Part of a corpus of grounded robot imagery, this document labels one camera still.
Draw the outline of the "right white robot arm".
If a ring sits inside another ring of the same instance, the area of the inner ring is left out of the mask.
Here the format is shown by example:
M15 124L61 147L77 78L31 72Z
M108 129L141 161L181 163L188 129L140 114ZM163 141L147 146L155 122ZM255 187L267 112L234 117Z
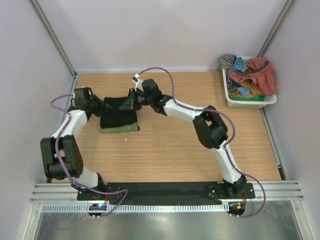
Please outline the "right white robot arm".
M238 169L228 144L228 128L213 106L199 108L174 100L163 94L153 79L133 77L134 88L129 90L120 110L138 111L150 106L156 113L192 123L199 142L210 149L221 168L226 194L237 198L244 191L247 179Z

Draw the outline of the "black tank top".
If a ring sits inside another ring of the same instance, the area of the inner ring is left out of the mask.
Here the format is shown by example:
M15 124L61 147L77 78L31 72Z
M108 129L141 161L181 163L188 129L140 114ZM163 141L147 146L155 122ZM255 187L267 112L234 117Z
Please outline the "black tank top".
M119 110L119 107L126 101L127 97L105 97L104 103L112 107L100 117L100 127L118 128L138 122L134 110Z

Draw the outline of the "green tank top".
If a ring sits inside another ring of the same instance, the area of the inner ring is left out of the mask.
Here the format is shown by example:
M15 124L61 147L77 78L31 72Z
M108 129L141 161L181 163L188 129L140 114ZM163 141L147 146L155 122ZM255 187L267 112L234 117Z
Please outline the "green tank top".
M130 133L130 132L139 132L140 127L138 124L132 123L119 127L107 127L107 128L99 128L100 134L122 134L122 133Z

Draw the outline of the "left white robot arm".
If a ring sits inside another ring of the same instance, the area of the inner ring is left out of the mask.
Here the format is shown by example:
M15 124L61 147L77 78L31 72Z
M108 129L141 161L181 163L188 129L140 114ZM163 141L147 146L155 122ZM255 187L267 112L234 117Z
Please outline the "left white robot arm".
M50 137L40 141L40 150L44 174L51 180L69 180L78 193L101 200L107 194L102 176L84 166L76 138L91 116L100 117L111 109L89 87L76 88L65 95L70 100L68 109L55 105L59 97L50 102L50 106L64 113L65 118L58 130Z

